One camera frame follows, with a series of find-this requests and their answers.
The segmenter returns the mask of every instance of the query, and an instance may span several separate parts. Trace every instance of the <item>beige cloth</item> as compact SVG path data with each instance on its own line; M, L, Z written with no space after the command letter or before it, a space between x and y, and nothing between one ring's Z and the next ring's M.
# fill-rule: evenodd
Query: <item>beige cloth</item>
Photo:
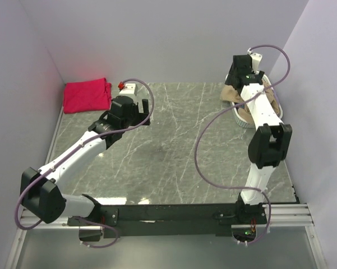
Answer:
M264 85L264 87L269 86L269 84L267 84L265 81L263 81L263 85ZM270 102L271 107L273 108L274 112L277 115L279 115L280 114L279 106L278 106L278 103L276 102L276 100L274 98L273 90L267 89L265 93L267 95L268 101ZM238 94L238 92L235 90L235 88L233 88L233 86L231 86L231 85L229 85L229 86L224 85L224 88L223 88L223 90L220 94L220 99L222 101L230 101L230 102L234 102L234 103L244 102L243 99ZM247 123L254 124L253 117L252 117L247 105L245 105L244 108L238 108L238 114Z

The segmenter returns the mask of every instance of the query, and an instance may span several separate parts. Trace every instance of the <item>cable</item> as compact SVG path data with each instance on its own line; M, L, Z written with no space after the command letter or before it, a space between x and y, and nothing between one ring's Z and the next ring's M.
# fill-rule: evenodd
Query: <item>cable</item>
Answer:
M76 220L80 220L80 221L83 221L87 224L90 224L90 225L94 225L94 226L101 226L102 228L107 228L107 229L110 229L111 231L113 231L116 235L116 237L114 238L114 240L109 243L109 244L106 244L106 245L90 245L86 242L82 242L83 245L89 247L89 248L106 248L106 247L110 247L111 245L113 245L114 243L117 242L118 240L118 230L115 229L114 227L111 227L111 226L108 226L106 224L101 224L101 223L97 223L97 222L92 222L92 221L89 221L89 220L85 220L83 217L75 217Z
M88 138L87 140L85 140L81 145L75 147L70 153L68 153L64 158L62 158L62 160L58 161L51 169L49 169L48 171L46 171L44 174L40 175L38 178L36 178L33 182L31 182L25 189L24 191L20 194L19 196L19 200L17 201L17 204L16 204L16 207L15 207L15 213L14 213L14 221L15 221L15 224L18 228L20 228L21 230L31 230L33 228L35 228L36 226L38 226L42 220L39 220L37 223L35 223L34 225L32 226L29 226L29 227L25 227L25 226L22 226L20 224L20 219L19 219L19 208L20 208L20 204L22 202L22 200L24 199L25 195L29 192L29 190L37 184L37 182L39 182L41 179L43 178L46 178L50 173L52 173L53 171L55 171L60 165L62 165L65 161L67 161L72 155L74 155L76 152L78 152L79 149L81 149L82 147L84 147L87 143L91 142L92 140L95 140L96 138L99 138L99 137L104 137L104 136L107 136L107 135L112 135L114 133L123 133L123 132L127 132L127 131L131 131L131 130L134 130L136 128L138 128L139 126L143 125L145 122L147 122L147 120L149 120L149 118L151 117L152 113L153 113L153 109L154 109L154 106L155 106L155 100L154 100L154 97L153 97L153 92L151 90L151 88L146 84L144 83L142 80L139 80L137 78L129 78L127 80L124 80L122 81L122 83L127 83L129 81L136 81L136 82L139 82L141 83L142 85L144 85L147 89L147 91L149 92L150 96L151 96L151 102L152 102L152 105L151 105L151 110L148 114L148 116L141 122L139 123L138 125L136 126L131 126L131 127L128 127L126 129L121 129L121 130L115 130L115 131L109 131L109 132L105 132L105 133L101 133L101 134L98 134L96 136L92 136L90 138ZM114 230L116 235L117 235L117 238L118 238L118 232L116 231L115 228L112 228L110 226L107 226L107 225L104 225L104 224L100 224L100 223L95 223L95 222L91 222L91 221L86 221L87 223L90 223L92 225L96 225L96 226L102 226L102 227L105 227L105 228L108 228L108 229L111 229L111 230ZM112 245L113 243L115 243L117 241L117 238L109 245Z
M225 220L225 219L233 219L233 218L235 218L235 217L236 217L236 215L230 215L230 216L223 216L223 217L220 217L219 219Z
M263 89L263 91L266 91L267 89L271 88L271 87L274 87L278 84L280 84L282 81L284 81L286 79L286 77L288 76L289 74L289 71L290 71L290 60L289 60L289 57L288 55L285 53L285 51L283 51L281 48L277 47L277 46L274 46L274 45L259 45L259 46L255 46L255 47L252 47L250 48L249 50L253 50L253 49L257 49L257 48L262 48L262 47L269 47L269 48L274 48L274 49L277 49L279 50L284 56L285 58L287 59L287 64L288 64L288 68L287 68L287 72L285 73L285 75L283 76L283 78L281 78L279 81L277 81L276 83L273 83L272 85L268 86L268 87L265 87ZM255 243L255 242L258 242L268 231L268 228L269 228L269 224L270 224L270 219L271 219L271 203L268 199L268 196L265 194L264 191L262 191L261 189L258 189L258 188L254 188L254 187L232 187L232 186L224 186L224 185L219 185L219 184L216 184L212 181L210 181L209 179L207 179L201 169L199 168L198 166L198 161L197 161L197 152L198 152L198 146L200 144L200 141L202 139L202 136L203 134L207 131L208 127L210 127L210 125L221 115L223 115L224 113L234 109L234 108L239 108L240 106L242 105L245 105L247 103L249 103L250 101L253 101L254 99L256 99L259 95L261 95L262 92L259 92L257 93L255 96L253 96L252 98L240 103L240 104L236 104L236 105L232 105L224 110L222 110L221 112L219 112L208 124L207 126L203 129L203 131L201 132L201 134L198 136L197 138L197 141L196 141L196 145L195 145L195 152L194 152L194 159L195 159L195 167L196 167L196 170L197 172L199 173L199 175L201 176L201 178L207 182L208 184L216 187L216 188L221 188L221 189L240 189L240 190L243 190L243 189L250 189L250 190L253 190L253 191L257 191L257 192L261 192L264 196L264 198L267 200L267 203L268 203L268 207L269 207L269 214L268 214L268 220L267 220L267 224L264 228L264 231L263 233L261 233L257 238L255 238L253 241L251 242L248 242L248 244L252 244L252 243Z
M267 89L269 89L269 88L271 88L271 87L274 87L274 86L280 84L282 81L284 81L284 80L286 79L286 77L288 76L288 74L289 74L289 72L290 72L290 60L289 60L289 57L288 57L288 55L286 54L286 52L283 51L280 47L277 47L277 46L275 46L275 45L268 45L268 44L258 45L258 46L249 48L248 51L254 50L254 49L258 49L258 48L274 48L274 49L279 50L279 51L282 53L282 55L285 56L285 58L286 58L286 60L287 60L287 65L288 65L288 66L287 66L287 72L285 73L285 75L284 75L280 80L278 80L276 83L273 83L271 86L267 87L267 88L265 89L265 91L266 91ZM278 104L278 107L280 107L279 99L278 99L278 96L277 96L275 90L273 91L273 94L274 94L274 98L275 98L275 100L276 100L276 102L277 102L277 104Z

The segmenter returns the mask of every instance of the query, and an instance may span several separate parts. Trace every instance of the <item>tabletop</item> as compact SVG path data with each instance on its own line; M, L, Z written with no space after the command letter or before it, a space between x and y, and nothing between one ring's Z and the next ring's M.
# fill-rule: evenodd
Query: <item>tabletop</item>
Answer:
M151 125L126 132L92 163L82 167L62 190L88 194L106 204L230 203L239 191L208 185L193 160L197 136L214 115L228 107L219 99L220 83L151 83L155 109ZM139 86L139 98L148 98ZM102 111L62 114L50 153L55 159L74 144ZM231 111L203 136L198 163L212 181L244 186L250 169L248 145L255 130L238 126ZM267 185L271 202L296 202L285 162Z
M100 244L107 244L105 239ZM215 235L128 236L105 249L79 244L77 230L33 229L26 236L19 269L317 269L304 227L272 227L248 248Z

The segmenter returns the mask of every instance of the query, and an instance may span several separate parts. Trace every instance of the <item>gray marble table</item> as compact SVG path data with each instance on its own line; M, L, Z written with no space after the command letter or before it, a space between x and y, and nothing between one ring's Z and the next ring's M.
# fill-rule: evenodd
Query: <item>gray marble table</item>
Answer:
M228 106L219 100L223 84L149 85L156 103L151 126L125 133L108 151L82 167L63 192L86 193L113 204L235 202L238 191L208 185L193 162L198 134ZM148 98L143 87L139 97ZM63 114L50 159L76 142L101 113ZM254 129L235 123L232 112L222 115L202 138L198 150L202 172L219 184L245 185L250 168L247 147L253 134ZM272 175L267 195L272 202L296 201L285 163Z

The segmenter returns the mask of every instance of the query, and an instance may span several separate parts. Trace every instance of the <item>black mounting plate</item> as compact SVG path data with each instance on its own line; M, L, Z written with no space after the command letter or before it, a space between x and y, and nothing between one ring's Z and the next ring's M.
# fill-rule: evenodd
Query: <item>black mounting plate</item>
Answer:
M189 205L101 205L105 224L114 226L120 236L194 235L215 234L232 236L231 225L266 224L262 204L257 206L236 203L212 203ZM86 226L86 223L70 218L68 226ZM104 238L114 238L109 229Z

